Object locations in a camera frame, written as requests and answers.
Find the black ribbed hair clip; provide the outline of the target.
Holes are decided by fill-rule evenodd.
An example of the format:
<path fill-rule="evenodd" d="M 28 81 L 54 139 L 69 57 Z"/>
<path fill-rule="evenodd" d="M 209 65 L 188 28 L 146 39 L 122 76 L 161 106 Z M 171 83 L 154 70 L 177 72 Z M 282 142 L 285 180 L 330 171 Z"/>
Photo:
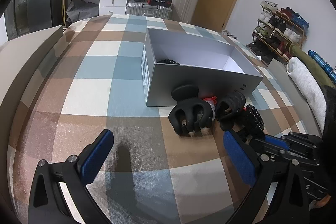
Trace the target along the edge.
<path fill-rule="evenodd" d="M 223 131 L 231 130 L 235 124 L 238 113 L 245 106 L 246 98 L 239 92 L 228 93 L 219 100 L 215 109 L 215 118 Z"/>

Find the red round China badge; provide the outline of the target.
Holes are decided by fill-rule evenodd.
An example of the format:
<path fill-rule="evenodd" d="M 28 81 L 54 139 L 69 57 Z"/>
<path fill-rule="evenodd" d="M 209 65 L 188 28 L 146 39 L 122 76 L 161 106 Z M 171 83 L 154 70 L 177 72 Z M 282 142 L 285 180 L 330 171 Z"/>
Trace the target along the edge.
<path fill-rule="evenodd" d="M 203 98 L 203 100 L 206 101 L 208 104 L 210 104 L 212 110 L 215 111 L 216 105 L 217 105 L 217 97 L 216 96 Z"/>

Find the black claw hair clip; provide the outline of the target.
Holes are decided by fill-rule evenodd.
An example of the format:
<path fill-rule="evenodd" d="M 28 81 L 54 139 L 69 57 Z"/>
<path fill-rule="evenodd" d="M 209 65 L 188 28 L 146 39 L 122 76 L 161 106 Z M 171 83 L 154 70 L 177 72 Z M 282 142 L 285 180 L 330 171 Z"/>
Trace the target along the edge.
<path fill-rule="evenodd" d="M 193 84 L 181 85 L 171 92 L 177 104 L 169 114 L 169 122 L 177 135 L 185 136 L 212 126 L 213 109 L 198 93 L 199 88 Z"/>

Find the white rolled blanket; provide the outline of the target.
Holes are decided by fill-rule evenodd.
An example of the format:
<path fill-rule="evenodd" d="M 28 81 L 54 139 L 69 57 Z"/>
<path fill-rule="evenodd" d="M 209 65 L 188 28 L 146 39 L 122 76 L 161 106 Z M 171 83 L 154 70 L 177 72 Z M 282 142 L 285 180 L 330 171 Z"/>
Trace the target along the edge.
<path fill-rule="evenodd" d="M 326 119 L 326 100 L 317 81 L 298 57 L 291 57 L 286 65 L 288 76 L 305 97 L 323 133 Z"/>

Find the plaid bed cover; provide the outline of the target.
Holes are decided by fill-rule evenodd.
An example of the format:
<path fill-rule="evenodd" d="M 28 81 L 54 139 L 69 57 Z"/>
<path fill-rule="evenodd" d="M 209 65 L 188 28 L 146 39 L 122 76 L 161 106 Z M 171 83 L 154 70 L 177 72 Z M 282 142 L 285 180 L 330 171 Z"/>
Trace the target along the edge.
<path fill-rule="evenodd" d="M 301 96 L 290 97 L 286 69 L 267 68 L 236 39 L 157 18 L 99 16 L 71 24 L 34 72 L 11 128 L 7 170 L 14 211 L 28 221 L 38 161 L 79 154 L 105 128 L 114 146 L 90 194 L 113 223 L 224 223 L 248 191 L 223 148 L 218 126 L 182 138 L 169 107 L 145 104 L 141 57 L 149 27 L 240 48 L 263 79 L 247 98 L 266 133 L 318 134 Z"/>

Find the grey cardboard box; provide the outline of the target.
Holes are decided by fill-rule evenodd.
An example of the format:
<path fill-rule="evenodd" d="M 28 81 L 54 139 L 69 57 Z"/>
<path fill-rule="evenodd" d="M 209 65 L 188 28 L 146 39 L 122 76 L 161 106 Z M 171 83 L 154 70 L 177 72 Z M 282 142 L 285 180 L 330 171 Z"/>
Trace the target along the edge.
<path fill-rule="evenodd" d="M 235 90 L 250 95 L 263 76 L 226 40 L 148 28 L 142 53 L 142 80 L 148 107 L 174 106 L 171 92 L 193 84 L 198 96 L 220 98 Z"/>

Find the wooden shoe rack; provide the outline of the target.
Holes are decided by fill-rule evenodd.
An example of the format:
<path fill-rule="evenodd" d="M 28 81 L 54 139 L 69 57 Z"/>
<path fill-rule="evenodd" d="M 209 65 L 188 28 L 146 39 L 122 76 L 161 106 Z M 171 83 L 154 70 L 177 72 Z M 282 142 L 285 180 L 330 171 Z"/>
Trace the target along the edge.
<path fill-rule="evenodd" d="M 252 31 L 253 42 L 247 47 L 266 65 L 275 59 L 287 64 L 291 58 L 289 47 L 302 48 L 309 23 L 290 7 L 279 9 L 274 2 L 263 0 L 257 27 Z"/>

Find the silver suitcase lying flat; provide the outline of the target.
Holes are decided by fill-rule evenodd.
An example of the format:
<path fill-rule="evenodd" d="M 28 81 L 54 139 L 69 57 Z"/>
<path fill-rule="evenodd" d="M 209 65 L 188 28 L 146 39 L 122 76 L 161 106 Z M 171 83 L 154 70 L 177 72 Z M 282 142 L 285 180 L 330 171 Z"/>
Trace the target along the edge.
<path fill-rule="evenodd" d="M 172 9 L 163 6 L 148 5 L 144 2 L 130 1 L 126 6 L 126 14 L 171 19 Z"/>

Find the dark grey refrigerator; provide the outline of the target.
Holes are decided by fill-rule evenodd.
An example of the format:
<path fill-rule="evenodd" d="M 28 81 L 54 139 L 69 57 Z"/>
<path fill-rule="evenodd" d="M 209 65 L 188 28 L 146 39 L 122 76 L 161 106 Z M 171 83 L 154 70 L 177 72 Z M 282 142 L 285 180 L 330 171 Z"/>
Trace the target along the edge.
<path fill-rule="evenodd" d="M 11 0 L 5 9 L 9 40 L 62 24 L 62 0 Z"/>

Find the black red box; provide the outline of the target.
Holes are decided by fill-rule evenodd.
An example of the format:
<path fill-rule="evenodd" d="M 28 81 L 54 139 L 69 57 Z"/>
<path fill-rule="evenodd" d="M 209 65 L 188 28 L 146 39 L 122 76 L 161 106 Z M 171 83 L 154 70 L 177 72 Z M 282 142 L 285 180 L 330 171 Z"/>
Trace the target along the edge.
<path fill-rule="evenodd" d="M 170 8 L 173 0 L 146 0 L 148 5 Z"/>

